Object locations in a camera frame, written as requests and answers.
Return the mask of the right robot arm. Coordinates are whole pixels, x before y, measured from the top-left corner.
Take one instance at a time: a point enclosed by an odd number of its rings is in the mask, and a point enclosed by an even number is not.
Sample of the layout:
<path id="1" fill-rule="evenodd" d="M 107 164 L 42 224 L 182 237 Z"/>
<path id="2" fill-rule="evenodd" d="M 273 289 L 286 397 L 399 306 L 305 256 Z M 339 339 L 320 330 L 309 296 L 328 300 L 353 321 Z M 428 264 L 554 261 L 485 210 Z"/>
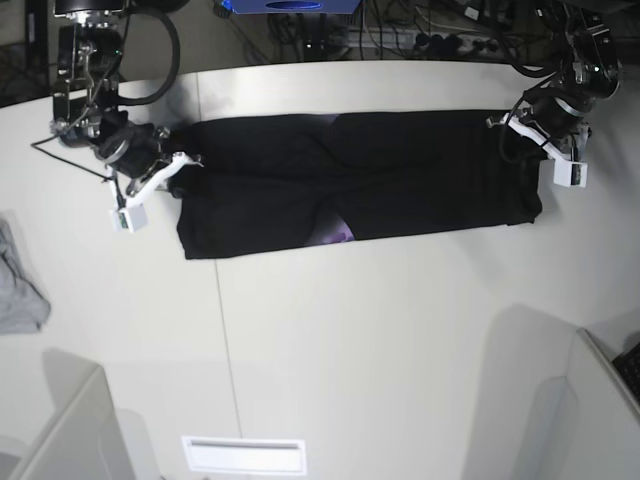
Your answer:
<path id="1" fill-rule="evenodd" d="M 96 176 L 110 186 L 117 207 L 138 206 L 184 167 L 201 165 L 200 156 L 171 145 L 169 129 L 136 124 L 127 112 L 162 99 L 177 79 L 181 45 L 166 9 L 150 1 L 57 1 L 53 14 L 69 23 L 59 31 L 50 138 L 93 152 L 104 168 Z M 128 31 L 117 23 L 134 16 L 158 20 L 171 44 L 165 80 L 140 98 L 119 93 Z"/>

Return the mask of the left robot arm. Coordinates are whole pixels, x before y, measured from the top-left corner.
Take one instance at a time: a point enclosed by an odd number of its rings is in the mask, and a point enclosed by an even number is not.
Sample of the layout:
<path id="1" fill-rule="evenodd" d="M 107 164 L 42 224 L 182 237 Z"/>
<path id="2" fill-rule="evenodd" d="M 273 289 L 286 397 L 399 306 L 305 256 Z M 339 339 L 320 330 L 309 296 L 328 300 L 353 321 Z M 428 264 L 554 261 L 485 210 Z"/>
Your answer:
<path id="1" fill-rule="evenodd" d="M 541 149 L 569 146 L 578 153 L 578 138 L 588 137 L 585 116 L 598 100 L 612 97 L 620 84 L 620 64 L 610 30 L 600 13 L 562 1 L 538 1 L 537 15 L 550 30 L 554 57 L 547 66 L 533 69 L 514 56 L 498 21 L 497 1 L 490 1 L 489 19 L 495 39 L 508 63 L 522 76 L 538 83 L 524 91 L 501 123 L 498 151 L 509 163 L 528 156 L 507 153 L 507 132 L 520 124 L 525 134 L 539 134 Z"/>

